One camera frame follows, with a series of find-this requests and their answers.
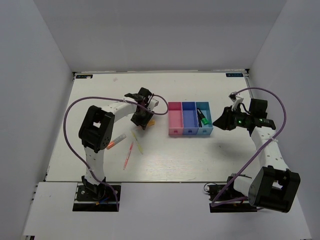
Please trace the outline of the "green black highlighter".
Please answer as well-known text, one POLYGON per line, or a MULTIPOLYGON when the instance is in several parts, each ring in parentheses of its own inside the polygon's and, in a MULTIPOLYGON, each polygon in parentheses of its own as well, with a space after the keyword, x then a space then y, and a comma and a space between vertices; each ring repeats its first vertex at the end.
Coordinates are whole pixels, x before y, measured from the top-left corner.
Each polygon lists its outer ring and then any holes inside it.
POLYGON ((197 114, 199 114, 200 116, 202 125, 205 125, 205 126, 208 125, 209 121, 207 120, 203 112, 199 108, 197 108, 196 111, 197 111, 197 114))

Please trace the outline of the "yellow thin pen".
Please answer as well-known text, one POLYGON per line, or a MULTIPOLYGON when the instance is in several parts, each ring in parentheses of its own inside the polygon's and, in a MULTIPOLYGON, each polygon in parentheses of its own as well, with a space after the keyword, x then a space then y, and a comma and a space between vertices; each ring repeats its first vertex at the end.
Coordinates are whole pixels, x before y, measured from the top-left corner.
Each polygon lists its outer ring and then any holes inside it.
POLYGON ((141 144, 139 143, 135 132, 133 130, 131 130, 130 132, 131 132, 132 137, 133 137, 133 139, 134 139, 134 141, 135 141, 135 143, 136 143, 136 145, 138 147, 139 152, 143 155, 144 154, 143 148, 142 148, 141 144))

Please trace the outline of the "orange clear highlighter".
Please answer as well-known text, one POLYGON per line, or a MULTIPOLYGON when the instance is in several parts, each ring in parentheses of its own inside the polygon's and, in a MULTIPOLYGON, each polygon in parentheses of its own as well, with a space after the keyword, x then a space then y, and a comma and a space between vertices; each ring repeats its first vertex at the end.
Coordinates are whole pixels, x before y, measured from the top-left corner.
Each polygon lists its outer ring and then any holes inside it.
POLYGON ((110 143, 107 145, 106 149, 109 150, 113 148, 115 145, 123 141, 127 136, 125 134, 121 134, 120 136, 116 137, 115 139, 111 140, 110 143))

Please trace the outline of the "purple black highlighter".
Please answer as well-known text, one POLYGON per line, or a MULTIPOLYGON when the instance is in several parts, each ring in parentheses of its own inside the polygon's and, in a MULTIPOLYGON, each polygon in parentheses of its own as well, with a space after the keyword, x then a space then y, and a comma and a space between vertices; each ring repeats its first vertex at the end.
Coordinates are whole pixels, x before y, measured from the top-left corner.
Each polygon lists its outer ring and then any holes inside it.
POLYGON ((198 125, 199 125, 199 128, 202 128, 202 121, 201 121, 201 117, 199 114, 197 114, 197 117, 198 117, 198 125))

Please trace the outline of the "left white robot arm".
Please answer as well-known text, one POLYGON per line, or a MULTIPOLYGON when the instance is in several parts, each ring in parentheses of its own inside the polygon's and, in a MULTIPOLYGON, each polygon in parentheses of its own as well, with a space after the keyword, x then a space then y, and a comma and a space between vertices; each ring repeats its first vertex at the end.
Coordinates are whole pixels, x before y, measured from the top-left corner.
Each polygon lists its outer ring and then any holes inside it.
POLYGON ((132 114, 131 121, 143 130, 153 117, 151 111, 159 102, 153 94, 142 87, 138 93, 127 93, 122 101, 97 107, 92 105, 87 110, 78 136, 85 151, 85 161, 90 169, 81 177, 82 183, 90 196, 99 200, 105 196, 106 181, 104 173, 104 151, 112 140, 114 124, 132 114))

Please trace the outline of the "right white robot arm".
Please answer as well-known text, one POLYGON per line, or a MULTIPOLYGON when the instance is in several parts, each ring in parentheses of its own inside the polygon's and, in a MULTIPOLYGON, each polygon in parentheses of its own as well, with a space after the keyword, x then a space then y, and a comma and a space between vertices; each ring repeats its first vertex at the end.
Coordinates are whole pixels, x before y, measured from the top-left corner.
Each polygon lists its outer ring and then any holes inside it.
POLYGON ((228 131, 237 127, 246 129, 256 153, 239 172, 228 177, 210 206, 248 201, 252 207, 287 213, 298 191, 300 175, 291 171, 283 159, 276 140, 279 131, 274 121, 267 118, 268 102, 253 98, 248 112, 242 112, 240 105, 235 101, 226 106, 213 125, 228 131))

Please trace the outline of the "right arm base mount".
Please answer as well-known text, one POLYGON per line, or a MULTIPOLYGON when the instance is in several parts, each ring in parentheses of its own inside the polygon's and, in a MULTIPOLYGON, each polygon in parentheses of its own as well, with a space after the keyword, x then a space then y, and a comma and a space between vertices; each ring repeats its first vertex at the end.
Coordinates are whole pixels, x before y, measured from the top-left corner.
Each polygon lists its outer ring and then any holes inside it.
POLYGON ((232 173, 226 183, 208 182, 203 191, 209 196, 210 213, 256 213, 259 208, 249 203, 249 184, 252 177, 240 174, 224 191, 224 186, 235 176, 232 173))

